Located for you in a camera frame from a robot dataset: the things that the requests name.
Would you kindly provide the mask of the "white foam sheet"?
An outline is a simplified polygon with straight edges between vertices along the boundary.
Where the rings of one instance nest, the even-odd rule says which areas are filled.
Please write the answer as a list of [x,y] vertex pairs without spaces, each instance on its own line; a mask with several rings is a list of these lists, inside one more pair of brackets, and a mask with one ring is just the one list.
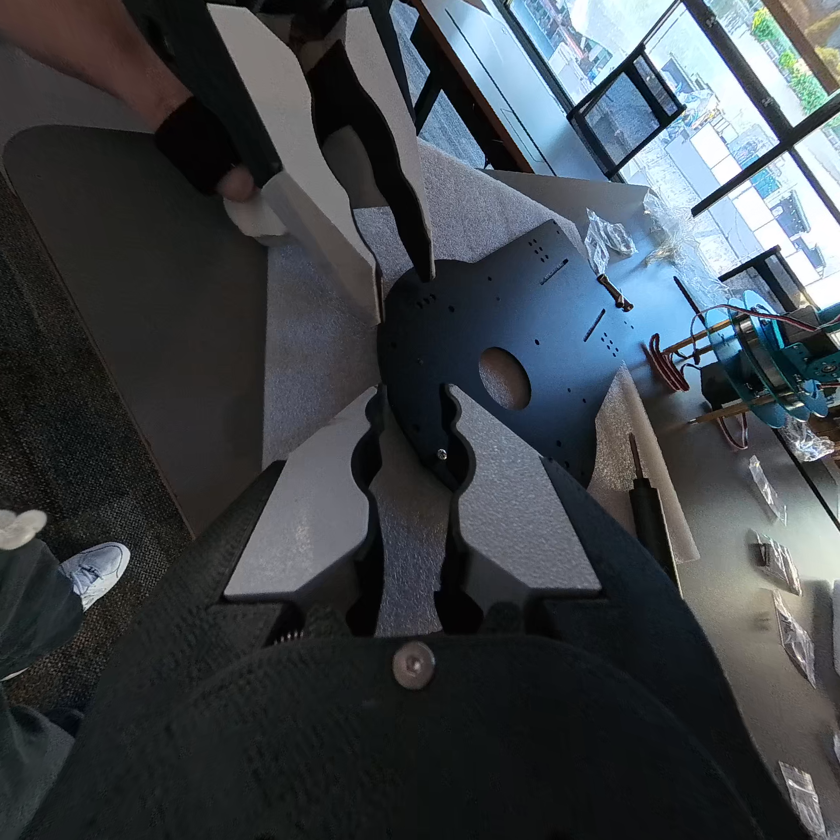
[[[477,261],[540,224],[553,220],[573,255],[585,252],[574,220],[592,198],[640,211],[644,189],[570,178],[484,173],[421,141],[436,252]],[[264,466],[287,457],[359,394],[379,381],[375,329],[363,325],[320,277],[302,247],[284,238],[268,250]],[[675,559],[698,560],[699,550],[679,505],[665,460],[626,365],[610,382],[595,417],[594,498],[631,534],[627,491],[632,471],[627,434],[637,435],[645,467],[665,508]],[[434,632],[432,591],[444,558],[450,493],[420,466],[404,434],[385,413],[385,466],[374,481],[385,540],[385,595],[377,636]]]

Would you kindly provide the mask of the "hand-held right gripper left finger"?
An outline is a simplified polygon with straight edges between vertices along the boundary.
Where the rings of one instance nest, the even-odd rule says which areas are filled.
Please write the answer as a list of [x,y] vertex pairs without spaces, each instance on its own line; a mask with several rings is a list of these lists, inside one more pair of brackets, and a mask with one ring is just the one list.
[[300,615],[328,606],[352,633],[375,632],[384,548],[371,484],[382,468],[383,406],[380,386],[363,391],[282,463],[227,602],[281,602]]

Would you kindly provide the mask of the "black mesh office chair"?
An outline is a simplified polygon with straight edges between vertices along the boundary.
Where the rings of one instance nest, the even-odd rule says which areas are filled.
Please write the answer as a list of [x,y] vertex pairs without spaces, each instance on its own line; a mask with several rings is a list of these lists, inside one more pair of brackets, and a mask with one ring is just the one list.
[[642,43],[573,106],[567,120],[611,180],[685,110]]
[[781,247],[774,245],[736,268],[719,276],[719,281],[738,294],[752,291],[777,314],[793,313],[805,307],[816,308]]

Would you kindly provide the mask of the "person's white sneaker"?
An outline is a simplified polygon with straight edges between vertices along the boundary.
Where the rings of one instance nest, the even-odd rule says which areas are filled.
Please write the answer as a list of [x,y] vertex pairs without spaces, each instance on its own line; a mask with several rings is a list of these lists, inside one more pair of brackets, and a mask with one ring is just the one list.
[[128,547],[120,542],[105,542],[60,563],[58,571],[70,582],[85,613],[119,582],[130,560]]

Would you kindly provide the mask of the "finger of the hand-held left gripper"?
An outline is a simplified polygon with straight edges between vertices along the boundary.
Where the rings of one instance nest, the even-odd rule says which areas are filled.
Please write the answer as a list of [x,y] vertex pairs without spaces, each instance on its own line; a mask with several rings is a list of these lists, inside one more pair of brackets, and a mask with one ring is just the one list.
[[352,130],[418,278],[430,282],[435,278],[432,225],[390,15],[383,2],[323,2],[311,21],[319,34],[308,43],[318,139]]
[[209,14],[280,169],[260,189],[263,204],[307,250],[368,324],[382,321],[378,265],[362,239],[350,199],[325,161],[312,119],[312,95],[297,58],[254,14],[211,3]]

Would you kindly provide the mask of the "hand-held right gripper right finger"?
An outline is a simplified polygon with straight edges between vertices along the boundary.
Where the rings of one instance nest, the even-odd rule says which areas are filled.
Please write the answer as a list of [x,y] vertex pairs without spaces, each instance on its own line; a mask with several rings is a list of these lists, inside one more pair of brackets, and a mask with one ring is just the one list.
[[451,489],[436,612],[447,634],[472,634],[492,609],[529,619],[546,601],[591,599],[602,585],[543,457],[456,385],[440,388]]

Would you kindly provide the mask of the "black metal base plate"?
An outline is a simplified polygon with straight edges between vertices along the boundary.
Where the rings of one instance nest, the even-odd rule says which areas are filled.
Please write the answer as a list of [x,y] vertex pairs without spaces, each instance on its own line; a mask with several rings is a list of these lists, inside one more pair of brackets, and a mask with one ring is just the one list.
[[[587,488],[595,417],[641,336],[640,299],[617,309],[553,220],[478,261],[435,266],[430,282],[410,269],[393,285],[377,340],[388,402],[423,467],[446,486],[436,451],[447,445],[440,388],[452,384]],[[499,404],[482,381],[480,358],[493,349],[524,370],[524,407]]]

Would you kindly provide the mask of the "person's dark trousers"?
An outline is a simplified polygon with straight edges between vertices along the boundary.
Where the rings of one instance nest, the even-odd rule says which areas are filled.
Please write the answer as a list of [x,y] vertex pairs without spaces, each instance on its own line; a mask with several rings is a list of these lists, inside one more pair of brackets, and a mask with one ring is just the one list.
[[[1,678],[67,644],[81,599],[38,539],[1,558]],[[74,736],[1,688],[1,838],[19,838],[66,761]]]

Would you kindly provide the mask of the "grey desk with wood edge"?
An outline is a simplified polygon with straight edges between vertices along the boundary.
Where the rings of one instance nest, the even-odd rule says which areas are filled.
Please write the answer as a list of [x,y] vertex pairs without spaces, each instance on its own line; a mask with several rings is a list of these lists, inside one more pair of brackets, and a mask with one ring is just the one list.
[[444,94],[493,169],[606,180],[506,21],[469,2],[411,5],[411,41],[429,69],[414,104],[417,133]]

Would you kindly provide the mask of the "black screwdriver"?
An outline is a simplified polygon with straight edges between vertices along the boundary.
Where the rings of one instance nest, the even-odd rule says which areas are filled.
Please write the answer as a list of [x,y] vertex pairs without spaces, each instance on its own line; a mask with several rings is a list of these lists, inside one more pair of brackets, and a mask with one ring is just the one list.
[[671,546],[664,509],[658,491],[644,474],[635,435],[628,435],[635,476],[629,498],[638,541],[654,557],[661,569],[679,589],[675,555]]

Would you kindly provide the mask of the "clear plastic film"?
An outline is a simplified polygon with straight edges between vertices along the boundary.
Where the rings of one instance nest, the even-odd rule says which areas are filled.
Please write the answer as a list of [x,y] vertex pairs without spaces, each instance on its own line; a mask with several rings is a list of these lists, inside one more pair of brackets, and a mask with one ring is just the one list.
[[713,273],[700,251],[696,220],[684,206],[672,206],[654,189],[649,188],[643,201],[644,215],[651,223],[650,237],[654,249],[646,257],[646,265],[671,266],[687,289],[689,297],[701,309],[728,299],[729,288]]

